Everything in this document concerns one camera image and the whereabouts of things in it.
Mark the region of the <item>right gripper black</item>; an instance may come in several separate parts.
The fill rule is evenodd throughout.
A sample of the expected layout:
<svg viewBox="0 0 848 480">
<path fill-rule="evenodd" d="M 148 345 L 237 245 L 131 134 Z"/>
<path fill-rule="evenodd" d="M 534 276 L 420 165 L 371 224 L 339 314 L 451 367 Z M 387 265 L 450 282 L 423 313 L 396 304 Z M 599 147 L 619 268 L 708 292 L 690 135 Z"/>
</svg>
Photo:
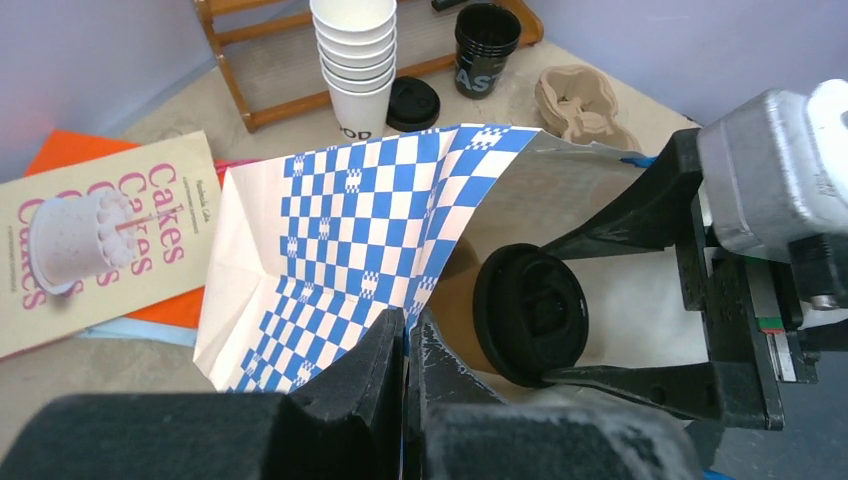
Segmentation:
<svg viewBox="0 0 848 480">
<path fill-rule="evenodd" d="M 561 260 L 675 246 L 684 306 L 703 321 L 707 361 L 551 370 L 552 384 L 593 388 L 686 420 L 780 431 L 783 383 L 815 384 L 818 350 L 799 330 L 801 305 L 788 265 L 732 254 L 704 219 L 698 128 L 673 133 L 651 166 L 571 232 L 543 245 Z"/>
</svg>

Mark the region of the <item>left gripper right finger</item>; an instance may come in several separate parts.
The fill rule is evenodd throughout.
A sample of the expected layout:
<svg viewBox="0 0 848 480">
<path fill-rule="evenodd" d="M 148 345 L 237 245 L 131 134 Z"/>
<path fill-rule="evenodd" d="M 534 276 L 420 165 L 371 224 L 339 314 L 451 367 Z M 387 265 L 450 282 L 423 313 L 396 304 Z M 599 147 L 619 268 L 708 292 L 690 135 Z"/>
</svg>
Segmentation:
<svg viewBox="0 0 848 480">
<path fill-rule="evenodd" d="M 509 404 L 444 342 L 430 311 L 409 332 L 408 479 L 701 479 L 669 415 L 614 398 Z"/>
</svg>

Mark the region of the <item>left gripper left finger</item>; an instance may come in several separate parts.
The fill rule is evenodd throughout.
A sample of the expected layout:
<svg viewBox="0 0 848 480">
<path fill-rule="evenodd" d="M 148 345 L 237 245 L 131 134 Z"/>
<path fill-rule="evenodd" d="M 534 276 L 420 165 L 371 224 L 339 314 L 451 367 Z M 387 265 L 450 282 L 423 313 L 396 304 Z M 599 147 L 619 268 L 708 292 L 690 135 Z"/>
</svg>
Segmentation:
<svg viewBox="0 0 848 480">
<path fill-rule="evenodd" d="M 281 393 L 80 394 L 56 399 L 1 463 L 5 479 L 395 479 L 405 319 Z"/>
</svg>

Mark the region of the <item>brown paper coffee cup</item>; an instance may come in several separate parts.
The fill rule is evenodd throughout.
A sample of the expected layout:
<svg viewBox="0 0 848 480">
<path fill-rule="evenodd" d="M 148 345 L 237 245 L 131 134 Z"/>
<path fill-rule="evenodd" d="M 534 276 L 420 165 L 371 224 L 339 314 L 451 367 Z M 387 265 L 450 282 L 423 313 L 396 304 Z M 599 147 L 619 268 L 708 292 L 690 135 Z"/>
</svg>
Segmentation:
<svg viewBox="0 0 848 480">
<path fill-rule="evenodd" d="M 427 302 L 444 343 L 471 369 L 497 374 L 478 340 L 473 298 L 481 261 L 471 242 L 460 237 Z"/>
</svg>

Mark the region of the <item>checkered paper bakery bag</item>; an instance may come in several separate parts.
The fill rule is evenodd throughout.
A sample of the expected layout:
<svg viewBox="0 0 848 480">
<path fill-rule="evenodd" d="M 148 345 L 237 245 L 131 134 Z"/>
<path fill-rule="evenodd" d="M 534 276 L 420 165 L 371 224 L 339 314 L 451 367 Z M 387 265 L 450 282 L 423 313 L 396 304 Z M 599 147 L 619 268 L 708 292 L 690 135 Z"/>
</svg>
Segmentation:
<svg viewBox="0 0 848 480">
<path fill-rule="evenodd" d="M 463 123 L 233 166 L 193 360 L 224 392 L 288 393 L 387 308 L 414 326 L 465 232 L 544 244 L 653 158 L 535 127 Z"/>
</svg>

